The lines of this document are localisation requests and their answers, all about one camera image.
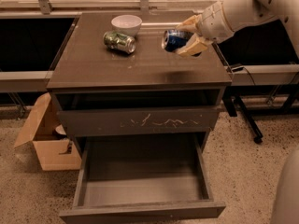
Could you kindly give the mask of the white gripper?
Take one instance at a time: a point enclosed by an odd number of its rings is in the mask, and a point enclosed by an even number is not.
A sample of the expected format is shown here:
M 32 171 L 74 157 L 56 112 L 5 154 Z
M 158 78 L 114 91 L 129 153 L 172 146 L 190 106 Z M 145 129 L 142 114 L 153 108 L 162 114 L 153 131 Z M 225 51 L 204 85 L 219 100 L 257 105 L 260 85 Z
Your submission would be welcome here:
M 227 5 L 225 1 L 218 1 L 201 15 L 193 15 L 177 25 L 177 30 L 195 34 L 185 46 L 176 50 L 176 54 L 181 57 L 194 56 L 207 50 L 212 41 L 221 43 L 231 38 L 235 32 L 226 17 Z

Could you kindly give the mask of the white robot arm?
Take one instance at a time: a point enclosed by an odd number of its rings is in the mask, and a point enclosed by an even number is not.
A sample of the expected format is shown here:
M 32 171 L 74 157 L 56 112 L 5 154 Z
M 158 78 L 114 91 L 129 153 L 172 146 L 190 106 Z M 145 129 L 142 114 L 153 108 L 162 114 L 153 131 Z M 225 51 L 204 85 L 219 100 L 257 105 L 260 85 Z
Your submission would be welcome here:
M 299 55 L 299 0 L 218 1 L 177 26 L 180 31 L 191 32 L 192 38 L 176 54 L 195 55 L 245 27 L 275 20 L 282 22 Z M 281 171 L 270 224 L 299 224 L 299 146 L 288 156 Z

